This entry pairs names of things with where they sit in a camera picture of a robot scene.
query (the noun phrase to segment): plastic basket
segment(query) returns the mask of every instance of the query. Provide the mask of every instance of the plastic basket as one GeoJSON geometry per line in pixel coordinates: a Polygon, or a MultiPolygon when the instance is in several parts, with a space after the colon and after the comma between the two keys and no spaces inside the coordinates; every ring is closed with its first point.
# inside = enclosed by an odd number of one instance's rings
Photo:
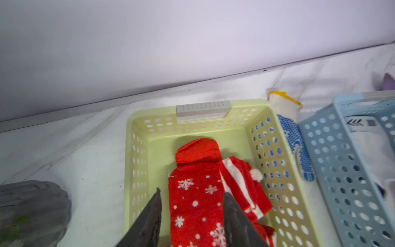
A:
{"type": "Polygon", "coordinates": [[[343,246],[392,247],[394,223],[344,120],[353,115],[375,117],[382,126],[391,123],[384,129],[395,147],[394,128],[388,128],[395,126],[394,91],[336,96],[299,128],[343,246]]]}
{"type": "Polygon", "coordinates": [[[262,187],[273,204],[265,218],[287,246],[323,246],[280,122],[265,100],[240,100],[140,110],[127,122],[124,231],[161,189],[161,247],[171,244],[168,172],[178,148],[198,138],[217,141],[224,158],[236,156],[264,174],[262,187]],[[215,114],[222,117],[200,119],[215,114]]]}

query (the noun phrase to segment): white pompom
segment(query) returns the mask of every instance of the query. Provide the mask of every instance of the white pompom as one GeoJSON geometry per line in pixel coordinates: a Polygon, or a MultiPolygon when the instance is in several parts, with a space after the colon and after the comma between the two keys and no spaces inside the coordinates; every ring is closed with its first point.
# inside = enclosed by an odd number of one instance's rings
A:
{"type": "Polygon", "coordinates": [[[262,173],[256,168],[251,169],[250,174],[251,174],[252,180],[260,182],[263,179],[262,173]]]}

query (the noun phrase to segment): gray basket handle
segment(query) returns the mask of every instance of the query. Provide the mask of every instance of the gray basket handle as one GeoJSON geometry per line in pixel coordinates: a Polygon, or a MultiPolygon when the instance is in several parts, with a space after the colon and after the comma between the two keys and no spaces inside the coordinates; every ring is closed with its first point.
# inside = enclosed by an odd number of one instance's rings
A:
{"type": "Polygon", "coordinates": [[[375,100],[390,100],[395,98],[395,90],[379,91],[379,92],[365,92],[363,93],[365,98],[364,101],[375,101],[375,100]]]}
{"type": "Polygon", "coordinates": [[[226,116],[230,111],[229,100],[178,105],[176,106],[178,121],[196,121],[200,119],[212,119],[226,116]]]}

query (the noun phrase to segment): white cloth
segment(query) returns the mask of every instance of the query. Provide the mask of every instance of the white cloth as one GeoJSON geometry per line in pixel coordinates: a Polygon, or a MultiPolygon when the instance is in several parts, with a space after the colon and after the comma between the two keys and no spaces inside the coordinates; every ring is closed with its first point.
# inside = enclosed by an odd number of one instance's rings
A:
{"type": "Polygon", "coordinates": [[[387,136],[366,131],[351,132],[374,181],[386,191],[384,198],[395,219],[395,155],[387,136]]]}

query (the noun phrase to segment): light blue plastic basket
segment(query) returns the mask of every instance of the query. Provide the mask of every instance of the light blue plastic basket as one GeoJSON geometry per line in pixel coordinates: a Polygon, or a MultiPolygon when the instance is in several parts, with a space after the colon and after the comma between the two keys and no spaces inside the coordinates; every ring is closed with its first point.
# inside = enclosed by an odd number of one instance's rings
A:
{"type": "MultiPolygon", "coordinates": [[[[395,247],[394,221],[344,120],[352,115],[373,116],[382,126],[395,126],[395,91],[336,96],[333,104],[299,127],[343,246],[395,247]]],[[[384,129],[395,150],[395,127],[384,129]]]]}

